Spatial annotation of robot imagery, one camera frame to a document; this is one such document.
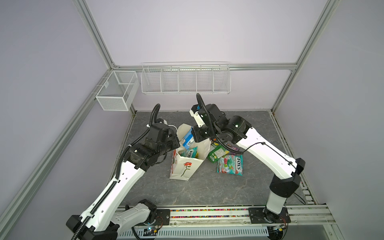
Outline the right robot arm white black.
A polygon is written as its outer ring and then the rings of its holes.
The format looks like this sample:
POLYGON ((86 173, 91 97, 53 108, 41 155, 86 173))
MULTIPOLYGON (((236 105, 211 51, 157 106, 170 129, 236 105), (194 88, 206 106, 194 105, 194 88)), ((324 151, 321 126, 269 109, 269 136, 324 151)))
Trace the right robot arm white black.
POLYGON ((210 139, 224 148, 227 148, 227 143, 232 143, 241 148, 235 151, 235 154, 242 155, 249 152, 265 164, 274 176, 262 216, 267 223, 275 223, 282 219, 286 200, 299 188, 302 181, 300 174, 306 162, 301 158, 294 159, 284 154, 262 137, 243 117, 227 118, 215 104, 206 105, 200 94, 196 94, 196 98, 198 103, 190 110, 191 116, 196 121, 196 126, 192 128, 195 142, 210 139))

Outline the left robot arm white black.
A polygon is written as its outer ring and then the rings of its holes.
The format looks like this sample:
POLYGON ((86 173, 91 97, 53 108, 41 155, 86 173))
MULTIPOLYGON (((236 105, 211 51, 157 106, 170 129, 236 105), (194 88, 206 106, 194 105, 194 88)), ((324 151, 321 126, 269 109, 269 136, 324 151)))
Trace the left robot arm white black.
POLYGON ((68 219, 66 225, 74 233, 74 240, 115 240, 121 232, 138 224, 157 221, 157 206, 148 200, 141 200, 122 213, 116 210, 147 170, 160 163, 160 156, 166 157, 180 147, 175 129, 157 119, 160 107, 155 105, 146 131, 124 149, 115 175, 102 193, 81 215, 68 219))

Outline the white floral paper bag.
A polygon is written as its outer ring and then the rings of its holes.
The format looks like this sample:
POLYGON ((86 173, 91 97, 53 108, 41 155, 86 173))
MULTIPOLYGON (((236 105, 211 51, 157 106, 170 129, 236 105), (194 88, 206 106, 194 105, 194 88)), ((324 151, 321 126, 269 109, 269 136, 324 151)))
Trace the white floral paper bag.
POLYGON ((185 158, 186 149, 181 145, 181 139, 191 128, 190 125, 182 124, 178 127, 177 137, 180 147, 173 151, 170 179, 188 181, 210 152, 211 141, 209 139, 202 142, 194 142, 190 148, 198 147, 198 155, 195 158, 185 158))

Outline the blue snack bar packet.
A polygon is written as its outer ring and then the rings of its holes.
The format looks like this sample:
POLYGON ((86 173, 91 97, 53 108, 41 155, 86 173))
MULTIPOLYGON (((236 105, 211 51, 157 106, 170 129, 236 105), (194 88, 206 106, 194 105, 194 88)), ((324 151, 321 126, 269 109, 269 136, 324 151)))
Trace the blue snack bar packet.
POLYGON ((181 139, 180 143, 181 145, 186 149, 189 150, 191 145, 194 143, 194 137, 192 133, 193 127, 189 129, 189 131, 186 133, 186 135, 181 139))

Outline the teal Fox's mint candy bag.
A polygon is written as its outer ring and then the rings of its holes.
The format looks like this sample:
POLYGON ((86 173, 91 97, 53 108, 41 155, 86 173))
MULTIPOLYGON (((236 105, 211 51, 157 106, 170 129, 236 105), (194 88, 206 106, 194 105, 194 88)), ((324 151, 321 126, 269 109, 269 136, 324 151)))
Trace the teal Fox's mint candy bag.
POLYGON ((184 152, 185 158, 195 158, 198 155, 198 147, 190 148, 184 152))

